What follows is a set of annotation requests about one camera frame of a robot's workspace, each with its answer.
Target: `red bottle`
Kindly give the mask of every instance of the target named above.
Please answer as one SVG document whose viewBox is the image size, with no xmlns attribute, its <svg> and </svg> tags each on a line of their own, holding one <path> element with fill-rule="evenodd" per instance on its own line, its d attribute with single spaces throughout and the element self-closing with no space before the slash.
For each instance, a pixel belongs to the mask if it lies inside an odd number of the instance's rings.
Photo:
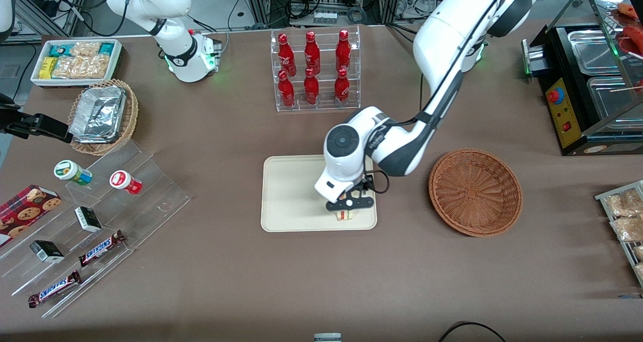
<svg viewBox="0 0 643 342">
<path fill-rule="evenodd" d="M 282 69 L 288 72 L 289 77 L 294 77 L 297 74 L 297 67 L 294 65 L 294 52 L 288 44 L 288 37 L 282 33 L 277 39 L 279 40 L 279 63 Z"/>
<path fill-rule="evenodd" d="M 337 48 L 335 49 L 335 58 L 335 67 L 337 69 L 337 72 L 339 72 L 342 68 L 345 68 L 346 70 L 349 70 L 351 68 L 351 45 L 349 44 L 349 31 L 345 29 L 342 29 L 340 31 L 340 41 L 337 43 Z"/>
<path fill-rule="evenodd" d="M 306 67 L 311 67 L 315 74 L 322 71 L 322 59 L 319 55 L 319 45 L 315 41 L 315 32 L 306 32 L 306 49 L 303 54 L 306 57 Z"/>
<path fill-rule="evenodd" d="M 346 78 L 346 69 L 340 69 L 337 74 L 338 77 L 335 80 L 335 104 L 342 107 L 349 103 L 349 88 L 351 87 L 351 83 Z"/>
<path fill-rule="evenodd" d="M 319 102 L 319 81 L 317 81 L 312 67 L 306 69 L 306 80 L 303 82 L 303 88 L 306 90 L 306 102 L 310 106 L 315 106 Z"/>
<path fill-rule="evenodd" d="M 294 87 L 288 79 L 288 74 L 285 70 L 279 70 L 279 83 L 277 84 L 277 88 L 279 88 L 279 97 L 282 99 L 283 107 L 293 108 Z"/>
</svg>

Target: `empty wicker basket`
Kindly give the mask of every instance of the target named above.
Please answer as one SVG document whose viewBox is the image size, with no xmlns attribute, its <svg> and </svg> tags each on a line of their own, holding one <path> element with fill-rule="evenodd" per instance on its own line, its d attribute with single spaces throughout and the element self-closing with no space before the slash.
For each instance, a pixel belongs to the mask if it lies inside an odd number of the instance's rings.
<svg viewBox="0 0 643 342">
<path fill-rule="evenodd" d="M 523 203 L 520 184 L 507 164 L 475 149 L 441 157 L 431 171 L 429 195 L 448 225 L 473 237 L 506 232 Z"/>
</svg>

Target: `wicker basket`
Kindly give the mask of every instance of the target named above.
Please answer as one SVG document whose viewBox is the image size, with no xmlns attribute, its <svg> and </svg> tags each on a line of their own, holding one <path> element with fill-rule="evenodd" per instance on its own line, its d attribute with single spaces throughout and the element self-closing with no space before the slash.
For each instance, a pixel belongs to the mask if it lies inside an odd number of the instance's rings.
<svg viewBox="0 0 643 342">
<path fill-rule="evenodd" d="M 138 117 L 138 101 L 136 100 L 136 95 L 133 93 L 130 86 L 118 79 L 110 79 L 110 81 L 96 83 L 95 85 L 89 86 L 89 88 L 99 88 L 107 86 L 119 86 L 127 91 L 126 108 L 123 111 L 120 136 L 116 140 L 116 142 L 111 144 L 81 144 L 77 143 L 76 141 L 72 141 L 71 147 L 73 147 L 74 150 L 78 152 L 82 152 L 84 154 L 92 154 L 95 156 L 103 156 L 118 144 L 129 140 L 134 133 L 134 129 L 136 127 L 136 118 Z M 76 107 L 78 107 L 79 100 L 80 95 L 76 97 L 76 102 L 74 102 L 74 105 L 71 107 L 71 112 L 69 113 L 69 117 L 67 118 L 67 125 L 71 125 L 71 122 L 74 119 L 74 115 L 76 114 Z"/>
<path fill-rule="evenodd" d="M 448 225 L 473 237 L 506 232 L 523 203 L 512 170 L 494 155 L 475 149 L 441 157 L 431 171 L 429 195 Z"/>
</svg>

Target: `acrylic display rack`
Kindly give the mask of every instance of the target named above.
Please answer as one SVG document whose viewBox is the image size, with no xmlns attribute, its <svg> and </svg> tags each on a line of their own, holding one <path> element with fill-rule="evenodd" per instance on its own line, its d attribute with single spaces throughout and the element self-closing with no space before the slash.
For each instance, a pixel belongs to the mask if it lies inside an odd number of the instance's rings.
<svg viewBox="0 0 643 342">
<path fill-rule="evenodd" d="M 351 44 L 351 67 L 347 70 L 347 79 L 351 83 L 349 88 L 349 100 L 346 106 L 337 106 L 335 104 L 335 80 L 337 79 L 337 70 L 335 67 L 335 48 L 340 37 L 340 30 L 346 29 L 349 31 L 349 44 Z M 345 110 L 351 108 L 360 108 L 361 106 L 361 56 L 360 56 L 360 28 L 343 27 L 343 28 L 314 28 L 315 40 L 319 45 L 319 52 L 321 54 L 321 73 L 317 75 L 319 81 L 319 103 L 311 106 L 305 100 L 305 92 L 303 89 L 303 81 L 306 78 L 306 61 L 303 55 L 303 50 L 306 47 L 306 32 L 310 29 L 284 29 L 282 31 L 273 31 L 271 33 L 271 60 L 273 63 L 273 83 L 275 84 L 275 101 L 277 111 L 333 111 Z M 290 78 L 292 86 L 294 86 L 294 101 L 293 108 L 285 108 L 283 102 L 279 97 L 279 89 L 277 84 L 279 78 L 277 73 L 281 69 L 279 63 L 279 42 L 277 36 L 280 33 L 285 33 L 288 36 L 288 43 L 294 52 L 294 63 L 297 67 L 297 73 L 294 77 Z"/>
<path fill-rule="evenodd" d="M 42 317 L 55 317 L 62 312 L 190 201 L 154 163 L 152 155 L 134 141 L 111 150 L 87 169 L 93 174 L 91 183 L 87 186 L 67 183 L 58 193 L 63 204 L 52 211 L 58 212 L 55 217 L 39 220 L 0 250 L 3 280 L 10 287 L 12 296 L 23 299 L 25 308 L 28 308 L 29 296 L 78 269 L 83 283 L 69 287 L 62 295 L 53 296 L 35 308 L 34 314 Z M 126 170 L 142 181 L 143 189 L 138 195 L 110 186 L 109 177 L 117 170 Z M 94 209 L 103 226 L 101 232 L 81 229 L 74 214 L 81 205 Z M 127 240 L 81 269 L 78 257 L 117 230 L 122 230 Z M 53 241 L 65 256 L 64 260 L 59 264 L 41 262 L 29 248 L 36 240 Z"/>
<path fill-rule="evenodd" d="M 632 184 L 622 186 L 620 188 L 608 191 L 606 193 L 602 193 L 600 195 L 596 195 L 594 197 L 596 200 L 599 200 L 601 202 L 601 205 L 605 210 L 605 213 L 607 214 L 607 217 L 609 218 L 610 222 L 614 222 L 617 218 L 614 217 L 613 211 L 609 208 L 608 204 L 605 201 L 607 196 L 620 194 L 630 189 L 636 190 L 636 192 L 638 193 L 638 196 L 641 198 L 641 200 L 643 200 L 643 180 L 633 182 Z M 643 260 L 639 260 L 633 251 L 634 247 L 642 245 L 643 242 L 623 242 L 623 241 L 619 241 L 619 242 L 620 242 L 620 245 L 623 247 L 623 250 L 625 251 L 625 256 L 627 257 L 627 260 L 629 261 L 629 264 L 632 267 L 632 270 L 634 270 L 634 266 L 636 266 L 636 264 L 643 263 Z M 638 273 L 636 273 L 636 271 L 634 272 L 634 275 L 636 275 L 638 284 L 641 287 L 643 287 L 643 278 L 641 278 L 641 276 L 639 276 Z"/>
</svg>

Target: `red button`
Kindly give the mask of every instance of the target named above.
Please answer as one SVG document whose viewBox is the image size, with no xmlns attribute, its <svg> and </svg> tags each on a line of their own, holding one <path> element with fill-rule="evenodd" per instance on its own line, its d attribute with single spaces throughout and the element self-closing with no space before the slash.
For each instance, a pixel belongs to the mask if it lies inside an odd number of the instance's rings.
<svg viewBox="0 0 643 342">
<path fill-rule="evenodd" d="M 549 94 L 547 95 L 547 101 L 554 103 L 558 101 L 560 97 L 561 97 L 560 93 L 558 93 L 558 91 L 556 90 L 553 90 L 552 92 L 549 92 Z"/>
</svg>

